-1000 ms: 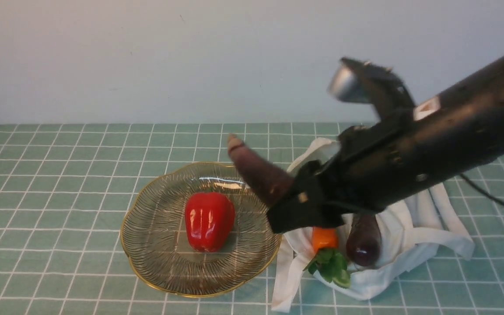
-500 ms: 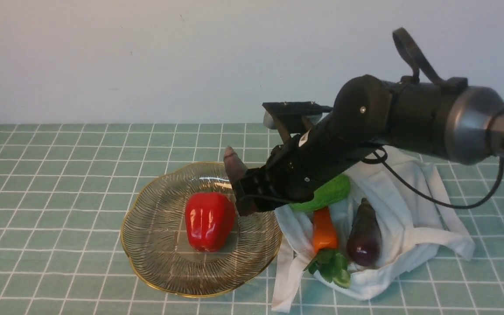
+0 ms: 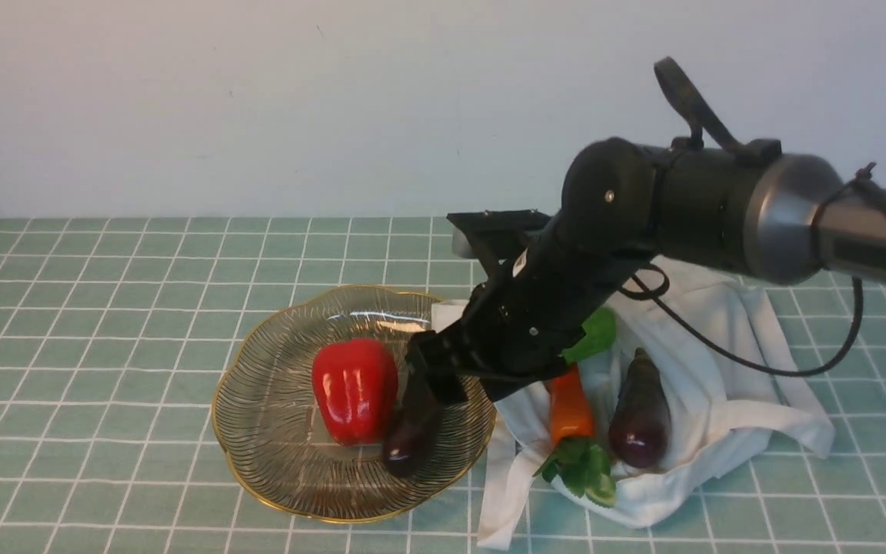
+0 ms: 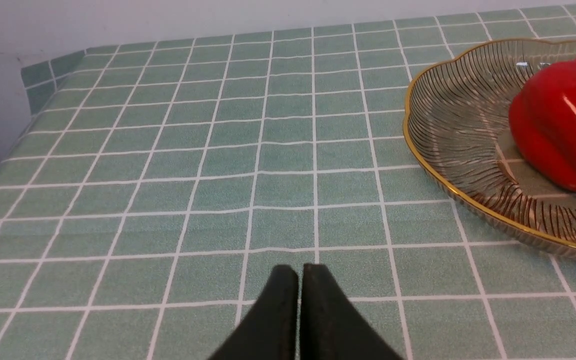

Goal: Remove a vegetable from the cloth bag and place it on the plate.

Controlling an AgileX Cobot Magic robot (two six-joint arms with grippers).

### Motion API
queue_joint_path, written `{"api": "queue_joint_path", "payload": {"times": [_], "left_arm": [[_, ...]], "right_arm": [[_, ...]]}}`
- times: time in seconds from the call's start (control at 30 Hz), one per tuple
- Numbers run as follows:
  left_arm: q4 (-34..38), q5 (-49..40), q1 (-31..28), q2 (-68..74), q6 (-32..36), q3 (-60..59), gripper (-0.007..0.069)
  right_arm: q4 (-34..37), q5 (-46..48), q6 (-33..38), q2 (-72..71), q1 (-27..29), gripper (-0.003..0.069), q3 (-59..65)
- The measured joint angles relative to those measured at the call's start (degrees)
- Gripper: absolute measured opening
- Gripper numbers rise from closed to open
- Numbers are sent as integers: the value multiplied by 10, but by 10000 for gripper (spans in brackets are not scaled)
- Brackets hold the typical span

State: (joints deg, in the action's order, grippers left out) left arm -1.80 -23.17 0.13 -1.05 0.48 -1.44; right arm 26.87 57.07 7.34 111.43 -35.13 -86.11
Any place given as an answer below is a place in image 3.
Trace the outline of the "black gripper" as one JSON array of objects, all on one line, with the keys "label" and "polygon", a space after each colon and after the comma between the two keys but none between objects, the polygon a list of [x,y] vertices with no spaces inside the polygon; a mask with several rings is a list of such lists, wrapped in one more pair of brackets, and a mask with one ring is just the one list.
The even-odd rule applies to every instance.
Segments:
[{"label": "black gripper", "polygon": [[598,245],[601,235],[596,225],[551,216],[472,291],[456,322],[411,337],[398,426],[404,448],[435,445],[445,410],[467,400],[460,376],[476,378],[497,401],[566,371],[562,351],[583,336],[583,323],[655,256],[637,245]]}]

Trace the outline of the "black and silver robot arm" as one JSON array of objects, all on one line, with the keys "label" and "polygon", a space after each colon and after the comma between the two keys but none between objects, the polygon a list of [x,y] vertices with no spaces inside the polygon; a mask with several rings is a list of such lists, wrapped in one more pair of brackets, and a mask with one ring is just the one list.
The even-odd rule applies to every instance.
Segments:
[{"label": "black and silver robot arm", "polygon": [[667,287],[626,282],[657,257],[791,286],[822,270],[886,285],[886,189],[863,168],[844,182],[816,155],[784,154],[777,141],[668,149],[619,138],[572,162],[553,216],[532,210],[454,212],[471,259],[488,280],[457,322],[411,337],[400,419],[433,437],[443,409],[465,402],[462,376],[491,401],[563,375],[564,351],[614,294],[662,304]]}]

